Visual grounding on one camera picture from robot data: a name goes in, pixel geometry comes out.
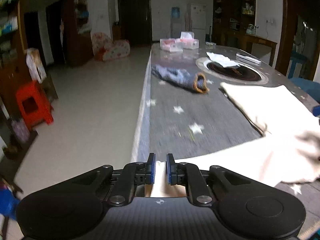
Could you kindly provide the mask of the cream white garment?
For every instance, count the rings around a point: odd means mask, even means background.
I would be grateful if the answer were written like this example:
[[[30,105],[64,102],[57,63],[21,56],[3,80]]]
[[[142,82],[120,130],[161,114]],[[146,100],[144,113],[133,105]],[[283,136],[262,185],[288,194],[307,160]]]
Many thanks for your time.
[[[150,108],[150,150],[158,156],[153,197],[185,195],[166,182],[165,157],[201,169],[220,165],[269,186],[319,178],[319,119],[285,86],[216,83],[196,94],[156,81]]]

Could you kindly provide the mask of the blue knitted sock cloth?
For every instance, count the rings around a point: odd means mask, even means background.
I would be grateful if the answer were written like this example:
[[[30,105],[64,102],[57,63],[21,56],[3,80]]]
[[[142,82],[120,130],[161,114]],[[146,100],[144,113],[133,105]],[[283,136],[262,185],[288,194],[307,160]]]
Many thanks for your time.
[[[160,80],[193,93],[206,94],[209,92],[206,76],[202,73],[190,74],[186,69],[163,67],[159,64],[152,65],[151,72]]]

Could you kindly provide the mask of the round black induction cooktop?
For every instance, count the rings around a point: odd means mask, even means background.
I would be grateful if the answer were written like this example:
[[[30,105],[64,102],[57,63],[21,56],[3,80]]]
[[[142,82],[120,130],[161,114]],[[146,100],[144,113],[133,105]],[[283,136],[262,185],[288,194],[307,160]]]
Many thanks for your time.
[[[257,71],[248,64],[240,63],[238,67],[223,68],[216,62],[207,57],[201,57],[196,60],[196,65],[203,72],[230,82],[243,83],[246,85],[265,85],[268,83],[268,77]]]

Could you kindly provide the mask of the white paper tissue sheet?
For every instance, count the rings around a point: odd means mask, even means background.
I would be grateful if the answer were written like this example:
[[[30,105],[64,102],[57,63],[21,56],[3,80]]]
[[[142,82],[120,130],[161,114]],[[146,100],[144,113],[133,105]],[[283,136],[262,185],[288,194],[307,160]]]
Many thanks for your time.
[[[222,54],[206,52],[207,56],[212,62],[216,62],[223,68],[238,68],[240,64],[231,60],[230,58],[223,56]]]

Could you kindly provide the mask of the red plastic stool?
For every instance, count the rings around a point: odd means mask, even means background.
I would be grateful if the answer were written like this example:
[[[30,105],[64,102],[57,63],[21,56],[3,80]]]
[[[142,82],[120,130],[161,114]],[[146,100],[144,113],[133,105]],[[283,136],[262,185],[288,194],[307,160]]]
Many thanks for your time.
[[[41,122],[51,124],[53,107],[38,81],[21,86],[16,92],[16,100],[26,127],[32,128]]]

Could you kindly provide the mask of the small pink tissue pack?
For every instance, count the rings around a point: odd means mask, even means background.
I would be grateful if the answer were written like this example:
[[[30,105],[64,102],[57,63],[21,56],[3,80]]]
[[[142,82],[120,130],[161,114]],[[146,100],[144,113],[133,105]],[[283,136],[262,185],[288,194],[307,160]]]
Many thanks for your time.
[[[160,39],[160,48],[170,53],[178,53],[183,51],[183,43],[180,38],[163,38]]]

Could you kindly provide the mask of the floral kids sofa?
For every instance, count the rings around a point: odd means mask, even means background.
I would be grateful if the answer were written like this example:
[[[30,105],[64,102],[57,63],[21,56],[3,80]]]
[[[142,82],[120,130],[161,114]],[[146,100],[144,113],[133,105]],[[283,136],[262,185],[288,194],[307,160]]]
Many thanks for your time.
[[[96,61],[110,61],[129,56],[130,44],[127,40],[112,40],[105,33],[92,34],[92,49]]]

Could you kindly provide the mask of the white remote control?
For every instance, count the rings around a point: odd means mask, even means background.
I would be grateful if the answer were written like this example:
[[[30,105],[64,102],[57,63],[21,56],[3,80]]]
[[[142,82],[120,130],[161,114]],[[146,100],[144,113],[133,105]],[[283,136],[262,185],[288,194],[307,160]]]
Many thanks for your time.
[[[240,60],[243,60],[243,61],[251,62],[252,64],[256,64],[256,65],[260,65],[261,64],[261,61],[259,59],[255,59],[253,57],[241,55],[241,54],[238,54],[238,53],[236,53],[236,58],[240,59]]]

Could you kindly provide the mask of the pink white tissue box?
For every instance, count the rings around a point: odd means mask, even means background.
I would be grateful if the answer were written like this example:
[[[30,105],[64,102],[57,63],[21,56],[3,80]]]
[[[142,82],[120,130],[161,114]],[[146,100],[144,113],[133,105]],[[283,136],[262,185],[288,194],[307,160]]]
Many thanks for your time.
[[[180,38],[176,39],[176,43],[182,49],[194,50],[199,48],[199,40],[191,31],[182,31]]]

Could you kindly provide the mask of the white paper bag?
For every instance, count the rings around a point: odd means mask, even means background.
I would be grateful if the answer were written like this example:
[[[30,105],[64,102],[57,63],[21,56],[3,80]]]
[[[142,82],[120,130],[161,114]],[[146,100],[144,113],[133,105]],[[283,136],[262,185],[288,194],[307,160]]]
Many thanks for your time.
[[[27,49],[26,64],[29,68],[29,73],[32,80],[43,83],[47,75],[37,49]]]

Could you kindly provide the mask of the water dispenser with blue bottle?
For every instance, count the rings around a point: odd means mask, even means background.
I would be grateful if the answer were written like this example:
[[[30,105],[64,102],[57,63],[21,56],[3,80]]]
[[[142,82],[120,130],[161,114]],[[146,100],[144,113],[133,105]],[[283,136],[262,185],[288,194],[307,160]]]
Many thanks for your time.
[[[170,19],[170,37],[179,38],[181,35],[182,24],[180,19],[180,8],[171,8],[171,19]]]

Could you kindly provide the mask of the dark wooden side table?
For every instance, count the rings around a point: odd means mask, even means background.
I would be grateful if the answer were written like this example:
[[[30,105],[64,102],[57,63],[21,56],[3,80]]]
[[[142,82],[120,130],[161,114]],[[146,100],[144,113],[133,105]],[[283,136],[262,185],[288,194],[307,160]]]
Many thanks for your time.
[[[269,48],[271,48],[271,56],[270,56],[270,60],[269,60],[269,65],[273,66],[273,62],[274,62],[274,56],[276,53],[276,42],[273,42],[271,40],[268,40],[266,38],[262,38],[259,36],[255,36],[255,35],[251,35],[251,34],[244,34],[238,31],[234,31],[234,30],[223,30],[221,31],[221,45],[222,46],[226,46],[226,38],[227,37],[233,37],[233,38],[237,38],[239,41],[239,46],[240,49],[247,52],[247,53],[252,53],[252,46],[253,44],[259,44],[259,45],[263,45],[263,46],[267,46]]]

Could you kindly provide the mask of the glass kettle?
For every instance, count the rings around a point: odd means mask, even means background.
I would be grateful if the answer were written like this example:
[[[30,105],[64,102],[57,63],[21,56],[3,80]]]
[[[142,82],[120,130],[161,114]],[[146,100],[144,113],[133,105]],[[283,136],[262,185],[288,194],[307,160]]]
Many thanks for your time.
[[[246,30],[246,34],[255,36],[257,34],[258,28],[259,27],[257,25],[249,24]]]

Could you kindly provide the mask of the dark wooden door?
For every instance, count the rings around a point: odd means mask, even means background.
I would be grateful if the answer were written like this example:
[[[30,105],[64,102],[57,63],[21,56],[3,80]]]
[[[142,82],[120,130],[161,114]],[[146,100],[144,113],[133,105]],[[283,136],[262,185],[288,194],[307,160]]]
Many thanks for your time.
[[[151,0],[117,0],[121,38],[130,46],[148,46],[152,42]]]

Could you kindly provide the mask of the dark wall shelf cabinet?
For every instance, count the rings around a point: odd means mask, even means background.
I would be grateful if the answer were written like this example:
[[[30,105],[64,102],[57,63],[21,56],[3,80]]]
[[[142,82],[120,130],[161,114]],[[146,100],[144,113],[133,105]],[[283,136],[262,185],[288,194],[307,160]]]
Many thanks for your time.
[[[225,30],[247,33],[255,27],[255,11],[256,0],[213,0],[212,41],[220,44]]]

